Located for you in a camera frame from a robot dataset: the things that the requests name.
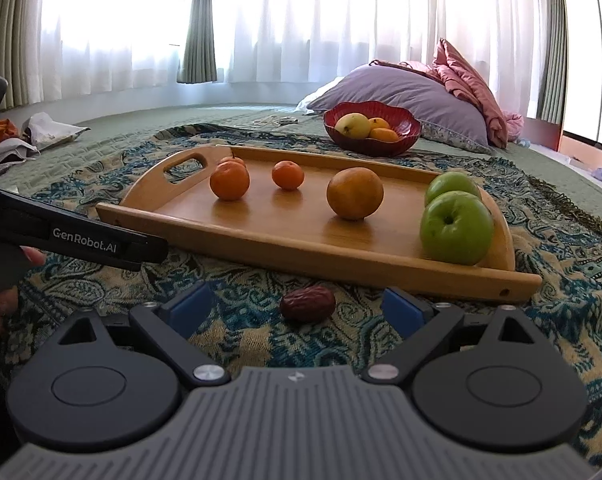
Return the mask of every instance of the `mandarin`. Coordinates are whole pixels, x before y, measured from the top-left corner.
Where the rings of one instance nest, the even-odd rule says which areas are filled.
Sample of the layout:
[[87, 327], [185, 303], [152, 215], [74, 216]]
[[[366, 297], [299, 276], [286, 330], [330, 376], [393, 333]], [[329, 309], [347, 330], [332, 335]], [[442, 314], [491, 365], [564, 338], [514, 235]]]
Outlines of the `mandarin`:
[[281, 189], [293, 191], [303, 184], [305, 173], [297, 163], [291, 160], [281, 160], [272, 168], [272, 180]]
[[223, 162], [210, 175], [210, 189], [221, 200], [239, 200], [250, 187], [250, 174], [237, 162]]
[[237, 156], [234, 156], [234, 155], [224, 156], [221, 160], [219, 160], [219, 164], [223, 164], [224, 162], [238, 162], [239, 164], [242, 164], [245, 166], [245, 162], [243, 161], [243, 159], [239, 158]]
[[370, 132], [368, 138], [382, 140], [383, 142], [396, 142], [399, 140], [399, 135], [390, 128], [375, 128]]
[[349, 168], [332, 177], [326, 190], [332, 210], [345, 220], [363, 220], [383, 202], [383, 183], [368, 168]]
[[370, 123], [370, 129], [374, 130], [375, 128], [390, 128], [390, 124], [381, 117], [373, 117], [368, 119]]

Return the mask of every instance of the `hand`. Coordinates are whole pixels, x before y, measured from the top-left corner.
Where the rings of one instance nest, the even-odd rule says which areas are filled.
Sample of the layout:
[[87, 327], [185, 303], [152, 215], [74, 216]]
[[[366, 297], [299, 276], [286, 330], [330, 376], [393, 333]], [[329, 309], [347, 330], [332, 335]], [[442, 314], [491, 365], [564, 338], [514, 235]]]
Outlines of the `hand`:
[[[40, 251], [31, 247], [23, 247], [23, 252], [28, 260], [32, 262], [33, 267], [38, 267], [46, 262], [46, 257]], [[18, 308], [18, 290], [16, 286], [13, 286], [9, 290], [0, 292], [0, 335], [3, 331], [3, 317], [9, 316], [16, 312]]]

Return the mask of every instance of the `metal screw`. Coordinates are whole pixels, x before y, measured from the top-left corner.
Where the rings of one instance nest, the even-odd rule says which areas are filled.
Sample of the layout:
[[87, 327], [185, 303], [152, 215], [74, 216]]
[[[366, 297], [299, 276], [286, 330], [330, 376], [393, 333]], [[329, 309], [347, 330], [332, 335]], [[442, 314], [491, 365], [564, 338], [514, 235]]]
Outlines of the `metal screw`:
[[199, 381], [217, 381], [225, 374], [225, 370], [219, 365], [201, 365], [194, 368], [192, 372]]
[[367, 374], [379, 381], [389, 381], [399, 375], [399, 368], [393, 365], [372, 365], [367, 369]]

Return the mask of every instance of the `fruit bowl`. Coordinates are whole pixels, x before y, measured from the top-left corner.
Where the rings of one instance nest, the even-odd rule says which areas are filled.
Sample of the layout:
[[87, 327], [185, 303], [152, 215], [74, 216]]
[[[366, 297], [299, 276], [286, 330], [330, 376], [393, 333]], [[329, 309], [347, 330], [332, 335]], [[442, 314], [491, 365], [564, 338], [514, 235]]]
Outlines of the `fruit bowl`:
[[[383, 142], [377, 139], [351, 139], [334, 129], [335, 124], [344, 115], [360, 113], [368, 118], [385, 119], [398, 135], [396, 142]], [[368, 156], [397, 156], [406, 152], [419, 138], [421, 123], [404, 108], [385, 105], [379, 101], [363, 103], [339, 103], [323, 115], [325, 131], [342, 149]]]

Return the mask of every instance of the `pillow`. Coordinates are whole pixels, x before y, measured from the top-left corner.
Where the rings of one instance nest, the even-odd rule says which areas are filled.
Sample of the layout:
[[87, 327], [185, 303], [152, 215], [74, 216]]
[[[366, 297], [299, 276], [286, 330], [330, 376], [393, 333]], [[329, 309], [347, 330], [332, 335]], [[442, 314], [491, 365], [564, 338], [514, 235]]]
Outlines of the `pillow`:
[[342, 79], [343, 79], [343, 76], [341, 76], [341, 77], [335, 77], [327, 85], [323, 85], [317, 91], [312, 92], [310, 95], [306, 95], [303, 99], [301, 99], [301, 101], [299, 102], [299, 104], [295, 108], [295, 111], [296, 112], [303, 112], [304, 115], [309, 115], [309, 114], [314, 113], [313, 110], [312, 109], [308, 109], [307, 106], [312, 101], [314, 101], [316, 98], [321, 97], [328, 90], [330, 90], [331, 88], [334, 88], [335, 86], [337, 86], [341, 82]]
[[472, 104], [419, 73], [390, 66], [364, 65], [354, 69], [307, 108], [326, 111], [341, 102], [380, 101], [406, 108], [421, 122], [424, 139], [443, 142], [474, 153], [492, 153], [486, 120]]

